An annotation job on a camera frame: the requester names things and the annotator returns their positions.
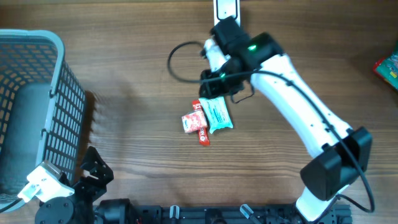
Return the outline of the small teal snack packet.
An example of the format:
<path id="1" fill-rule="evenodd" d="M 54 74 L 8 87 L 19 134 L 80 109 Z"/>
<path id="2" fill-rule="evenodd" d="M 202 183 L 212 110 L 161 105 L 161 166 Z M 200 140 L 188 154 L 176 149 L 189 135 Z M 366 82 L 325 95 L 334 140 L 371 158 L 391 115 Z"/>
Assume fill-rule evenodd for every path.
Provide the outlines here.
<path id="1" fill-rule="evenodd" d="M 198 100 L 210 122 L 210 134 L 219 129 L 234 127 L 223 96 L 213 99 L 199 98 Z"/>

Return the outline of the pink candy packet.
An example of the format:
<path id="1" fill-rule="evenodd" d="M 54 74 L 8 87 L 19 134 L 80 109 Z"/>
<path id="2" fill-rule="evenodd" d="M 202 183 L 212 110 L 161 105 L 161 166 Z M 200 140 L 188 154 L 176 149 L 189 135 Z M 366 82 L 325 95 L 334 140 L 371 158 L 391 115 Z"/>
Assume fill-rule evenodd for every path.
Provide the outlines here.
<path id="1" fill-rule="evenodd" d="M 192 133 L 208 127 L 202 110 L 195 110 L 182 116 L 182 125 L 185 133 Z"/>

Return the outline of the red Nescafe coffee stick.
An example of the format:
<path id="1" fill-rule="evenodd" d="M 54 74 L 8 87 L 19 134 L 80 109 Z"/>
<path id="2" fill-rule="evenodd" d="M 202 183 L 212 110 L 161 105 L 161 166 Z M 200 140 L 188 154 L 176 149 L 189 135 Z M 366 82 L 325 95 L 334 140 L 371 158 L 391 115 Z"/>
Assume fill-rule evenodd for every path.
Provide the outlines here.
<path id="1" fill-rule="evenodd" d="M 200 110 L 201 112 L 203 112 L 203 108 L 199 100 L 193 100 L 192 106 L 194 110 Z M 202 146 L 209 146 L 210 140 L 208 138 L 207 128 L 201 128 L 200 130 L 197 131 L 197 133 L 198 133 L 199 143 Z"/>

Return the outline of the large green snack bag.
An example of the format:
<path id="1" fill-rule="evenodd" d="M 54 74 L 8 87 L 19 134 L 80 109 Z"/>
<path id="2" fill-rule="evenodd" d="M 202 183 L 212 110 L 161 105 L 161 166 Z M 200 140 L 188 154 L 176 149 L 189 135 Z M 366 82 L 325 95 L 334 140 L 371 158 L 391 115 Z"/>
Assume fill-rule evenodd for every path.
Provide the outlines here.
<path id="1" fill-rule="evenodd" d="M 397 90 L 397 44 L 390 55 L 374 64 L 373 72 Z"/>

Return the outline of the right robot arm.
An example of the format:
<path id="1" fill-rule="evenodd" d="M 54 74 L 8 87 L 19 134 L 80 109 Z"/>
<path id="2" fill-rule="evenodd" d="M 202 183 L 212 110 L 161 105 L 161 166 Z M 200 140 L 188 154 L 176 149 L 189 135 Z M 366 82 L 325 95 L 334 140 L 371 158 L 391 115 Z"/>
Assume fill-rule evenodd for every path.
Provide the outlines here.
<path id="1" fill-rule="evenodd" d="M 319 222 L 349 185 L 365 178 L 371 134 L 353 129 L 325 106 L 268 33 L 251 37 L 229 16 L 210 34 L 202 52 L 210 67 L 201 73 L 200 97 L 233 96 L 248 82 L 274 104 L 312 158 L 300 171 L 305 188 L 292 221 Z"/>

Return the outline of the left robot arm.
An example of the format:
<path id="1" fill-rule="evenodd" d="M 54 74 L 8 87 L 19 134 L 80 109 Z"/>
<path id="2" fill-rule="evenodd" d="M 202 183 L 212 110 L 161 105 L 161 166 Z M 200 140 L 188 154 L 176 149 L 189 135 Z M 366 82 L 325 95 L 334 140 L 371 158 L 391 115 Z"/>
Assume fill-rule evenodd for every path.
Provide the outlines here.
<path id="1" fill-rule="evenodd" d="M 107 192 L 114 179 L 112 169 L 102 160 L 95 147 L 90 146 L 82 160 L 81 169 L 88 177 L 80 177 L 73 186 L 74 194 L 55 197 L 40 206 L 35 214 L 36 224 L 94 224 L 93 202 Z"/>

